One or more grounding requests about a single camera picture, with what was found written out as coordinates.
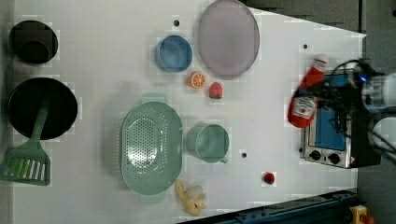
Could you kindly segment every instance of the white table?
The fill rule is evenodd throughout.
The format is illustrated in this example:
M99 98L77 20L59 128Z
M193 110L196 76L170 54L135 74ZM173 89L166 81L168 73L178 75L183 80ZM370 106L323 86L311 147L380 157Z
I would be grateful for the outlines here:
M143 204L121 178L120 126L148 91L167 94L169 105L182 118L185 135L199 120L221 124L231 134L227 164L208 165L183 154L179 178L204 188L203 217L357 187L356 169L299 158L300 130L287 123L285 114L313 56L327 54L331 67L358 58L363 35L251 9L261 29L258 59L240 78L217 80L196 48L198 20L211 2L16 0L15 22L47 22L59 35L60 51L44 66L15 62L9 84L15 87L37 76L59 79L74 90L79 114L67 134L43 142L51 157L51 185L14 184L14 223L193 219L183 211L174 186L163 202ZM180 20L178 28L173 26L175 19ZM157 42L170 34L185 36L193 46L193 64L181 75L166 75L153 58ZM210 82L223 84L222 100L211 100L206 91L185 84L196 70ZM20 145L25 139L12 132L14 145ZM275 187L262 186L263 172L276 172Z

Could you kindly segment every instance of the orange slice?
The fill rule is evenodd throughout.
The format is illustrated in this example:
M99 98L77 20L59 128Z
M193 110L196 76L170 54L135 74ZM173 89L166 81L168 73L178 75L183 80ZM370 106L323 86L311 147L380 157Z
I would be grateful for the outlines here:
M195 89L201 89L205 85L205 77L199 72L189 76L189 85Z

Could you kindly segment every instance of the spatula handle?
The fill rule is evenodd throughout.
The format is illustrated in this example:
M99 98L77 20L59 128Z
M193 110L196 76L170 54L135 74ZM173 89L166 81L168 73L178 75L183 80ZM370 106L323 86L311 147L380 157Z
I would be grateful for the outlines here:
M44 97L43 105L40 106L37 113L37 118L35 118L35 127L33 128L32 136L30 141L39 142L41 134L43 133L44 124L46 123L47 115L49 113L50 100L49 97Z

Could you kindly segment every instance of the black bowl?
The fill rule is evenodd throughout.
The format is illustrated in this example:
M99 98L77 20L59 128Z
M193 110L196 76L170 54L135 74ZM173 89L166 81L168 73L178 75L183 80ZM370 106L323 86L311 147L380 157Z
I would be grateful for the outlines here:
M46 63L58 51L56 34L40 21L16 24L8 38L14 53L26 63Z
M62 82L45 77L22 82L8 101L8 117L14 128L31 137L38 109L44 97L49 97L49 113L41 140L56 138L67 132L78 114L78 103L73 92Z

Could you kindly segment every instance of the purple plate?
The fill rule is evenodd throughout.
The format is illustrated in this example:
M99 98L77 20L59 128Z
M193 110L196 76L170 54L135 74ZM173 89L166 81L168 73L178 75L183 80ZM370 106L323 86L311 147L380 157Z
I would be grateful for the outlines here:
M260 33L253 14L236 0L219 0L201 18L198 49L206 66L230 79L242 75L256 60Z

